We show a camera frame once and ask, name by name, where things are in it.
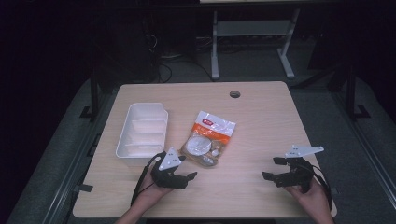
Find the white tag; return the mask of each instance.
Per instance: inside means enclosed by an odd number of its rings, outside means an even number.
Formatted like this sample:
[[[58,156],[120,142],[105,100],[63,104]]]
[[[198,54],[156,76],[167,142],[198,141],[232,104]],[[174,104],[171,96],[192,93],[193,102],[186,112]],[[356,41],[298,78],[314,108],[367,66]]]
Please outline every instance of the white tag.
[[[173,167],[177,167],[181,164],[181,160],[178,158],[178,155],[173,147],[169,148],[166,153],[165,158],[163,158],[163,162],[160,165],[159,170],[167,170]]]
[[[291,146],[288,153],[285,154],[285,158],[296,158],[303,157],[317,152],[323,151],[323,147],[297,147],[295,145]]]

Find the plastic bag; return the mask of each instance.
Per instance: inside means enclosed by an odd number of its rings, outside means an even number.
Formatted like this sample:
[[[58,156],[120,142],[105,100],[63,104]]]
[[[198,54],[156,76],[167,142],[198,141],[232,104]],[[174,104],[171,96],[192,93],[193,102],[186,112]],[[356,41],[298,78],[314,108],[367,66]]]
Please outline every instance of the plastic bag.
[[[214,166],[234,129],[234,122],[201,111],[180,154],[203,166]]]

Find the dark background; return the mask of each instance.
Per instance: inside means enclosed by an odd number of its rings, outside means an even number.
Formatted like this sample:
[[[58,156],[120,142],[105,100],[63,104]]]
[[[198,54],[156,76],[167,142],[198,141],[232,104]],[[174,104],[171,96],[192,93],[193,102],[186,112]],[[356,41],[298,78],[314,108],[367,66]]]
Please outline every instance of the dark background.
[[[155,76],[155,58],[140,54],[146,48],[145,29],[154,29],[163,38],[163,50],[179,48],[191,54],[195,36],[211,34],[207,13],[163,12],[154,24],[147,25],[142,24],[144,17],[139,13],[92,15],[81,8],[89,4],[0,2],[1,223],[7,221],[65,110],[94,67],[101,68],[96,72],[102,75],[99,81],[104,91],[122,83],[150,82]],[[318,39],[313,68],[326,68],[340,59],[351,61],[358,76],[369,83],[380,104],[396,120],[394,11],[387,1],[346,1],[328,17],[323,14],[326,12],[306,9],[295,34]],[[125,36],[135,40],[127,49],[123,48]],[[93,60],[92,53],[98,52],[93,43],[120,61],[136,58],[134,65],[120,69],[101,53]],[[148,75],[126,79],[123,75],[139,71]]]

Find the gray floor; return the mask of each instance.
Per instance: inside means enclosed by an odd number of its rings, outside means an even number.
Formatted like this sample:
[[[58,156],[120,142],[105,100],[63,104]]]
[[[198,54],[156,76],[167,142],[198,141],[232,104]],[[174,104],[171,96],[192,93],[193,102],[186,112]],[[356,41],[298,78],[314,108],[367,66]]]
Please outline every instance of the gray floor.
[[[293,40],[288,53],[296,78],[286,78],[277,58],[277,43],[259,48],[244,48],[219,55],[220,80],[285,81],[294,85],[317,71],[306,69],[315,41]],[[210,82],[210,52],[197,55],[196,62],[178,58],[166,63],[172,69],[169,82]],[[164,79],[169,70],[160,67]],[[394,223],[396,210],[396,126],[376,101],[371,89],[357,80],[356,103],[364,105],[369,119],[353,122],[344,110],[345,92],[331,93],[326,84],[330,77],[304,90],[290,90],[312,146],[323,146],[317,155],[324,174],[332,185],[338,209],[337,223]],[[38,164],[8,223],[113,223],[115,218],[81,219],[68,214],[76,184],[83,177],[92,157],[87,156],[95,137],[101,133],[116,97],[100,94],[100,113],[94,122],[79,117],[91,104],[90,83],[79,90],[58,130]],[[278,224],[313,223],[309,218],[277,219]]]

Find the human hand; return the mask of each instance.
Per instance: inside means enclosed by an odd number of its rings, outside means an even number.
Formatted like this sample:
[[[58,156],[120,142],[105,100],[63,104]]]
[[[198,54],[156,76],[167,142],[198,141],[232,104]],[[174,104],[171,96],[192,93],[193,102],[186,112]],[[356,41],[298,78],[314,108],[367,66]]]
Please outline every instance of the human hand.
[[[158,187],[151,177],[152,167],[148,169],[145,178],[142,181],[142,185],[139,189],[139,194],[132,204],[131,208],[117,220],[117,224],[134,224],[143,214],[154,206],[160,199],[173,189]]]
[[[300,206],[316,223],[334,223],[324,188],[315,178],[312,178],[310,190],[307,193],[302,193],[300,186],[297,188],[285,187],[284,189],[297,200]]]

